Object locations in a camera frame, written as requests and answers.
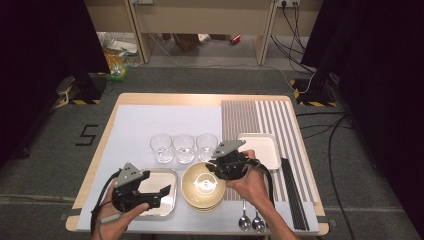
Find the beige wooden desk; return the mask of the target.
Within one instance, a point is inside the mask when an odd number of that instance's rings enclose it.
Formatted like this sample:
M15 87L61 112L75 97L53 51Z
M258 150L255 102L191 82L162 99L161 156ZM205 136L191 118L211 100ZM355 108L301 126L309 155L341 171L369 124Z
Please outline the beige wooden desk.
M272 36L302 37L313 29L323 0L300 0L299 7L277 7L277 0L83 0L98 32L131 32L141 62L150 61L154 36L241 34L253 37L256 61L265 63Z

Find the person's right hand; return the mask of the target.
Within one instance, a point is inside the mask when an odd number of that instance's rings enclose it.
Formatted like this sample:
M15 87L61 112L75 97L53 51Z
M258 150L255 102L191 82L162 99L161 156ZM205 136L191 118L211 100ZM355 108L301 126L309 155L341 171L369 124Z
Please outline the person's right hand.
M238 180L227 181L226 186L234 189L242 199L247 200L258 210L272 205L264 182L263 173L253 166L247 168L247 173L244 177Z

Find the silver metal spoon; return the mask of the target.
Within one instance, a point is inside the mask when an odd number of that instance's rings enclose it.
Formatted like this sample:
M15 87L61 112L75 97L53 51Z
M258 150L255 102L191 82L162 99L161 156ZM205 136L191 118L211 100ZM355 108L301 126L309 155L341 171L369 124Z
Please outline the silver metal spoon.
M242 216L239 218L238 221L239 228L242 231L249 231L251 229L251 220L246 214L246 200L242 200Z
M258 210L255 211L255 217L252 221L252 228L257 233L263 233L265 231L265 223L264 223L263 219L259 216Z

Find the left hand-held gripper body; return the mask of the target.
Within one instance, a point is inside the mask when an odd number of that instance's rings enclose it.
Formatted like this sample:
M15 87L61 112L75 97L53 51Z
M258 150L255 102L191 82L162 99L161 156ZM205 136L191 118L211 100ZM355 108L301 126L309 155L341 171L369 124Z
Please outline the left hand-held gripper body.
M112 192L112 203L118 211L129 212L142 203L148 203L150 209L155 208L156 193L139 192L142 172L129 162L121 169Z

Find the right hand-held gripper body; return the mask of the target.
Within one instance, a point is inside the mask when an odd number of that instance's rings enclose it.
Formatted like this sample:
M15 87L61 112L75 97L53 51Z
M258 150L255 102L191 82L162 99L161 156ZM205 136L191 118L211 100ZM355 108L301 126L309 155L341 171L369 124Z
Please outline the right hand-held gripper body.
M238 151L244 144L242 140L223 141L218 144L212 155L211 162L216 163L216 168L222 172L222 180L241 179L247 173L247 158Z

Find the brown striped placemat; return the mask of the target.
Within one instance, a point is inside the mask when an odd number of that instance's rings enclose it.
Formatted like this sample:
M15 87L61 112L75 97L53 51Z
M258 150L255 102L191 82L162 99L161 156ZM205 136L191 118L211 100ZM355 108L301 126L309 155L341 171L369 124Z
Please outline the brown striped placemat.
M288 159L303 202L321 201L291 101L222 101L224 140L241 133L272 134Z

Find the brown cardboard box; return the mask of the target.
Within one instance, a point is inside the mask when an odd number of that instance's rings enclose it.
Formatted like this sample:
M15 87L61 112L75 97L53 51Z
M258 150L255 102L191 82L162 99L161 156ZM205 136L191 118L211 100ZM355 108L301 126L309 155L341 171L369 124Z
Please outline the brown cardboard box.
M191 51L200 45L197 34L174 34L174 41L183 51Z

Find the clear drinking glass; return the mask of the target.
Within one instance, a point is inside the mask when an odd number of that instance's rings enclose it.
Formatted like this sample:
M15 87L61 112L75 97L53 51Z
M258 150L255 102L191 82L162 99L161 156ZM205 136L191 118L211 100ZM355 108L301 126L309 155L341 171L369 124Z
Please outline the clear drinking glass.
M173 160L172 138L164 133L153 136L150 140L150 148L159 163L168 163Z
M217 147L218 139L215 135L204 133L197 137L197 154L200 161L209 161Z
M173 140L173 147L177 161L182 164L188 164L195 157L194 138L188 134L180 134Z

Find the person's left hand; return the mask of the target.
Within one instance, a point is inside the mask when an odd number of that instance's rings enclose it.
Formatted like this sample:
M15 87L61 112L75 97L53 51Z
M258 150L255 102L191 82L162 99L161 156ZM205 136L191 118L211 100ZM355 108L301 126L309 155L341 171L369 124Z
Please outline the person's left hand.
M149 209L148 203L142 203L126 213L119 212L111 203L111 197L106 196L101 202L101 209L95 220L94 233L101 230L125 232L129 224L143 212Z

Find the black stand base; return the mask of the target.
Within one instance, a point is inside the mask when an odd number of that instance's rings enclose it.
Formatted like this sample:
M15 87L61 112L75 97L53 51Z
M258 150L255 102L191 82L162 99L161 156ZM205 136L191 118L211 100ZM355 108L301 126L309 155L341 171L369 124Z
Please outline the black stand base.
M310 79L290 81L296 103L313 107L336 107L330 87L326 83L314 85Z
M91 105L99 104L106 88L106 76L89 74L83 80L73 80L69 85L69 100L71 104Z

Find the black curtain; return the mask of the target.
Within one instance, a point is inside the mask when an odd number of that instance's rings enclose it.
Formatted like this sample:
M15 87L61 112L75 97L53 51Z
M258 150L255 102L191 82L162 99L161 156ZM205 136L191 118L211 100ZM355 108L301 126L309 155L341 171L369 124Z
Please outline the black curtain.
M424 239L424 0L323 0L303 63L331 74Z
M0 168L31 142L64 78L108 71L83 0L0 0Z

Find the plastic bag of packets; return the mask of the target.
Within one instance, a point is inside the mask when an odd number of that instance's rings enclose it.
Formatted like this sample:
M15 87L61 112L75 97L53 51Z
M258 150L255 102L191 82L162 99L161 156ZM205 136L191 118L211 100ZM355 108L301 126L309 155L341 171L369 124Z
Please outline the plastic bag of packets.
M106 79L123 82L128 70L141 64L135 35L129 32L98 32L97 37L109 67Z

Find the cream square plate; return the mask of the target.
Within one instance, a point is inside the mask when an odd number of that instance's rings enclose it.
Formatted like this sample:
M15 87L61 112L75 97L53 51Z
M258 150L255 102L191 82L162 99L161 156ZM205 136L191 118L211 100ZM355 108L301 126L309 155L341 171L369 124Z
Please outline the cream square plate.
M175 206L178 174L172 169L150 169L150 176L139 186L140 193L159 193L161 189L171 186L168 195L161 198L160 206L142 213L143 217L165 217Z
M241 133L238 139L244 141L239 151L253 150L256 158L269 170L281 166L279 147L270 133Z

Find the white table sheet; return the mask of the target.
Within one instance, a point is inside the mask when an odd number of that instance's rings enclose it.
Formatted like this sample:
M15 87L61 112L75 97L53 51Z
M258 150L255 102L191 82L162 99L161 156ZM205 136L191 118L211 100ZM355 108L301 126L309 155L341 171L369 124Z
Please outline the white table sheet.
M172 169L179 177L183 176L183 172L187 168L185 164L181 164L177 160L161 164L155 159L154 152L149 147L149 142L154 135L165 133L176 137L179 134L189 134L198 137L204 133L211 133L219 140L224 140L222 127L221 103L217 106L119 106L92 187L76 224L76 230L79 232L90 230L91 211L101 189L111 174L125 163L130 162L140 169ZM287 224L292 225L293 219L282 165L276 170L270 170L270 173L274 184L276 209ZM299 235L316 235L319 232L319 222L315 207L319 202L302 201L302 203L310 229L296 230L295 232Z

